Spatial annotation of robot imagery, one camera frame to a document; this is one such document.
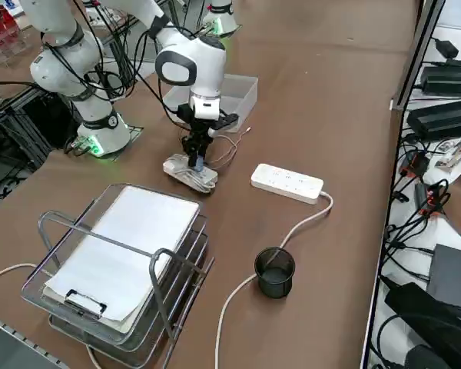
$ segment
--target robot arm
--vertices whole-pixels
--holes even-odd
[[[94,156],[122,149],[130,141],[130,132],[106,91],[101,86],[86,85],[77,77],[83,78],[99,63],[101,43],[80,27],[65,0],[21,0],[21,5],[32,26],[55,39],[55,51],[46,48],[31,64],[35,82],[75,105],[82,117],[79,142],[86,141],[85,147]]]
[[[103,0],[102,5],[136,16],[162,45],[155,71],[169,85],[190,86],[194,117],[218,121],[225,47],[215,38],[190,40],[182,35],[154,0]]]
[[[216,131],[236,124],[238,118],[221,116],[225,47],[216,38],[188,39],[172,25],[154,0],[103,0],[102,5],[140,19],[149,35],[162,45],[155,59],[158,77],[169,85],[190,86],[188,104],[179,107],[177,116],[191,127],[190,134],[183,140],[188,166],[201,168]]]

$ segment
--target black power adapter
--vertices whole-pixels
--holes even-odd
[[[420,82],[425,95],[461,96],[461,66],[425,67]]]
[[[461,136],[461,101],[413,109],[408,125],[423,140]]]
[[[434,38],[436,42],[437,51],[446,59],[454,59],[459,54],[459,50],[454,46],[451,41],[441,41],[438,38]]]

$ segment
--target plastic container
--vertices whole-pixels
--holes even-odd
[[[261,292],[269,298],[284,298],[292,289],[295,261],[283,248],[266,248],[256,257],[254,270]]]
[[[164,102],[171,110],[177,110],[181,104],[188,103],[190,88],[174,86],[165,96]],[[228,132],[240,130],[247,116],[253,110],[258,97],[258,78],[245,75],[225,75],[222,84],[221,109],[226,113],[239,115],[239,122]],[[182,122],[176,115],[171,114],[175,121]]]

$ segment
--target brown table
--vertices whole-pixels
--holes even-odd
[[[251,284],[232,301],[220,368],[357,368],[395,155],[398,127],[388,106],[412,41],[415,4],[239,0],[235,9],[244,27],[228,45],[227,71],[259,76],[260,92],[247,119],[253,130],[221,172],[217,190],[200,196],[164,175],[162,162],[180,150],[179,131],[138,85],[117,108],[145,130],[118,162],[53,152],[3,201],[0,270],[44,257],[36,228],[43,211],[78,214],[110,183],[128,181],[202,200],[217,260],[170,367],[209,369],[225,298],[252,273],[260,250],[278,245],[292,225],[325,205],[252,188],[250,176],[262,162],[300,171],[324,179],[335,207],[288,244],[297,269],[287,299],[267,300]],[[214,146],[225,148],[225,141]],[[51,232],[60,235],[59,229]],[[0,278],[0,319],[70,367],[92,367],[81,344],[53,331],[47,314],[21,300],[28,272]],[[100,362],[120,367],[103,357]]]

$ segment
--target power strip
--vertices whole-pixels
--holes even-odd
[[[323,180],[288,171],[268,164],[257,166],[251,176],[251,184],[256,188],[281,194],[307,204],[316,204],[323,189]]]
[[[194,171],[187,166],[187,156],[174,154],[162,165],[164,172],[196,191],[210,193],[217,183],[218,173],[208,167]]]

